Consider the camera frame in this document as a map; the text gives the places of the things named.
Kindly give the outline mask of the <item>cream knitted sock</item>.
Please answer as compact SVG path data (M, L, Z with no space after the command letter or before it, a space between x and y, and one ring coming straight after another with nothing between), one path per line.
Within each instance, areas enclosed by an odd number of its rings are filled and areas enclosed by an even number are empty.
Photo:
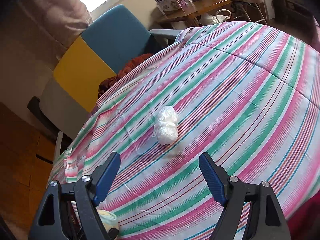
M112 228L119 229L117 216L109 211L105 210L97 210L101 222L107 232L109 232Z

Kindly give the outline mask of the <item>wooden wardrobe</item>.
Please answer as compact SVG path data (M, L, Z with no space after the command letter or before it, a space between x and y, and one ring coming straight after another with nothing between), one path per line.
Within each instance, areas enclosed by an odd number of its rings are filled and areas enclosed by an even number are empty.
M1 104L1 215L28 231L46 190L54 145Z

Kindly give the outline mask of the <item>striped pink green bedspread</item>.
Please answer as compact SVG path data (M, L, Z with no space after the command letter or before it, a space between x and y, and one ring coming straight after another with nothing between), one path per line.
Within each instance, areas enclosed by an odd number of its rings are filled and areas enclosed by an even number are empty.
M169 145L152 136L164 106L178 114ZM269 181L290 217L319 191L319 52L255 23L185 29L97 101L50 176L74 182L111 152L121 166L99 209L120 239L209 238L222 207L203 152L243 182Z

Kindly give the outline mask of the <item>dark red cloth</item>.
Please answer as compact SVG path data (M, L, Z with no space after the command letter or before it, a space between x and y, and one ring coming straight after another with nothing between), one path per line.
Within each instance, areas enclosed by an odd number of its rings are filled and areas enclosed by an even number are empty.
M125 66L118 72L116 76L109 77L102 81L98 87L98 98L103 96L103 94L110 89L117 81L123 78L125 75L129 74L133 69L138 67L141 63L146 61L148 58L152 57L153 54L146 53L138 57L131 59Z

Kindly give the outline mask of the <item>grey yellow blue headboard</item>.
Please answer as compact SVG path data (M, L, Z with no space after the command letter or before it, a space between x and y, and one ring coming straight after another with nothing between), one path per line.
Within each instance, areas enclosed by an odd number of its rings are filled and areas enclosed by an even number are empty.
M95 20L56 65L40 97L41 112L74 139L98 99L102 81L145 53L150 33L124 5Z

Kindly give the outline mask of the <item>pink striped curtain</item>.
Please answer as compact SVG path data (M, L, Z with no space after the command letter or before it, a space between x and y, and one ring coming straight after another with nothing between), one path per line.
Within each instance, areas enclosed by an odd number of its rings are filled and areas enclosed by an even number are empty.
M93 23L80 0L18 0L18 4L42 32L64 50Z

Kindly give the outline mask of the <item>wooden side table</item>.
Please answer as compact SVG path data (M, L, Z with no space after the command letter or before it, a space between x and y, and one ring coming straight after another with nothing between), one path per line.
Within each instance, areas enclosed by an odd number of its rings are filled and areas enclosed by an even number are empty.
M163 26L165 24L171 24L174 22L186 22L187 26L199 26L199 21L197 17L213 11L215 9L222 8L223 6L231 4L232 0L201 0L196 1L187 5L186 7L182 7L181 9L170 13L169 15L163 15L156 22Z

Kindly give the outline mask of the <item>white product box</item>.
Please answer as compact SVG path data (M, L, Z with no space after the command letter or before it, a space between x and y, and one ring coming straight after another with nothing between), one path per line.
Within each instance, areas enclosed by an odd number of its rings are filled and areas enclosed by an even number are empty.
M177 0L155 0L157 5L160 7L160 10L168 15L172 12L175 12L181 8Z

